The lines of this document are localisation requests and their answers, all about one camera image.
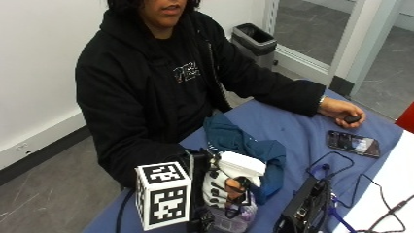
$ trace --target wall outlet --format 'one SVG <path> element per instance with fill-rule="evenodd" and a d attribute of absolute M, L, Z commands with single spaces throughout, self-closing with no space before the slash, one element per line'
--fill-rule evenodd
<path fill-rule="evenodd" d="M 27 143 L 21 143 L 21 144 L 15 145 L 15 151 L 21 151 L 26 147 L 27 147 Z"/>
<path fill-rule="evenodd" d="M 21 153 L 25 153 L 25 155 L 29 155 L 30 154 L 30 149 L 29 149 L 29 146 L 27 146 L 27 143 L 23 142 L 18 145 L 15 145 L 14 147 L 14 150 L 21 154 Z"/>

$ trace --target mouth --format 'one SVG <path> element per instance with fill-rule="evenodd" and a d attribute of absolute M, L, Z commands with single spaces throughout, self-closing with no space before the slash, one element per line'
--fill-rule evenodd
<path fill-rule="evenodd" d="M 176 4 L 168 5 L 167 7 L 160 8 L 160 11 L 163 14 L 170 15 L 170 16 L 178 15 L 180 12 L 180 7 Z"/>

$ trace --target aruco marker cube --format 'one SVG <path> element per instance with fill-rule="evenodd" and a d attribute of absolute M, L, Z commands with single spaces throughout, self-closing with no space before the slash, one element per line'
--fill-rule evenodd
<path fill-rule="evenodd" d="M 176 162 L 138 166 L 137 200 L 143 230 L 188 220 L 191 180 Z"/>

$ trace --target hoodie sleeve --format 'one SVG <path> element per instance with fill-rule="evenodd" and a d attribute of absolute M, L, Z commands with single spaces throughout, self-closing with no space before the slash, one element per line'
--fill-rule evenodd
<path fill-rule="evenodd" d="M 216 22 L 203 15 L 202 23 L 214 50 L 216 76 L 224 88 L 242 98 L 251 96 L 259 102 L 311 117 L 316 113 L 324 86 L 307 80 L 292 81 L 258 67 L 227 41 Z"/>
<path fill-rule="evenodd" d="M 74 69 L 75 101 L 93 136 L 98 163 L 125 187 L 134 187 L 138 165 L 163 162 L 183 153 L 178 144 L 149 139 L 142 103 L 135 98 L 118 61 L 83 50 Z"/>

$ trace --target teal cloth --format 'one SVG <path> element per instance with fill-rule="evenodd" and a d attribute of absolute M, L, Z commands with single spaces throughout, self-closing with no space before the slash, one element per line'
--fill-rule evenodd
<path fill-rule="evenodd" d="M 259 177 L 260 186 L 251 188 L 255 203 L 264 204 L 283 185 L 284 146 L 275 140 L 255 140 L 223 114 L 206 118 L 204 132 L 207 144 L 216 150 L 234 151 L 266 164 L 264 174 Z"/>

